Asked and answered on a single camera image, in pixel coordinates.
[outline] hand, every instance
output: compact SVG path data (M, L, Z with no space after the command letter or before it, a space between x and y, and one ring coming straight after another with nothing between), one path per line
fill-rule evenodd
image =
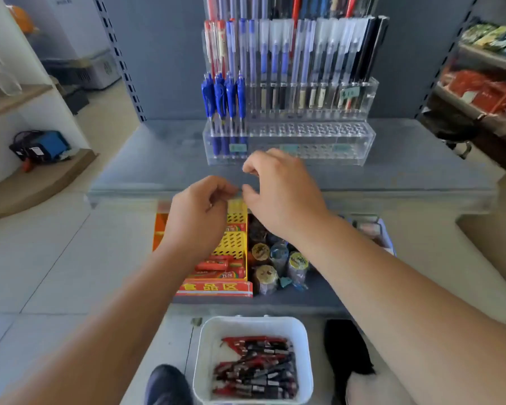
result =
M311 224L331 216L317 184L300 159L279 149L256 151L243 171L259 177L260 193L244 184L245 203L276 236L296 245Z
M180 253L191 270L221 241L227 226L227 200L237 192L224 178L207 176L177 194L157 251Z

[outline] shoe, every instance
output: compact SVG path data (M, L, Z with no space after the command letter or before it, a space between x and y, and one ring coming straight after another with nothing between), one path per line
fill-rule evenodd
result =
M328 320L324 327L324 349L335 377L335 399L344 404L351 373L375 373L367 346L351 320Z
M184 374L172 365L159 365L148 379L144 405L193 405Z

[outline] left hand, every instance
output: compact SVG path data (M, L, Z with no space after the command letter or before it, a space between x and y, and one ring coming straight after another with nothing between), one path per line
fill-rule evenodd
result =
M207 176L177 194L157 251L179 253L184 267L191 270L221 241L227 227L227 200L237 192L224 178Z

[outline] white plastic basket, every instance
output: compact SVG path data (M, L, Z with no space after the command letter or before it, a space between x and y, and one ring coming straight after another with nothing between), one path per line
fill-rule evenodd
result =
M296 355L296 378L298 392L293 399L259 400L232 397L215 397L212 394L214 368L222 361L236 361L238 354L226 344L224 337L248 335L281 336L292 342ZM299 405L306 403L313 394L313 372L309 356L308 333L300 320L293 317L225 317L208 320L201 329L197 363L193 377L193 392L204 405L219 404L280 404Z

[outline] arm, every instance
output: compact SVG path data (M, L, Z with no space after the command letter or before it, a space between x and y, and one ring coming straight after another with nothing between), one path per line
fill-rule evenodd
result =
M236 191L209 176L175 196L148 261L0 405L119 404L176 290L221 240Z
M311 260L415 401L506 404L502 325L330 214L298 159L256 152L244 171L260 179L260 194L243 187L250 210Z

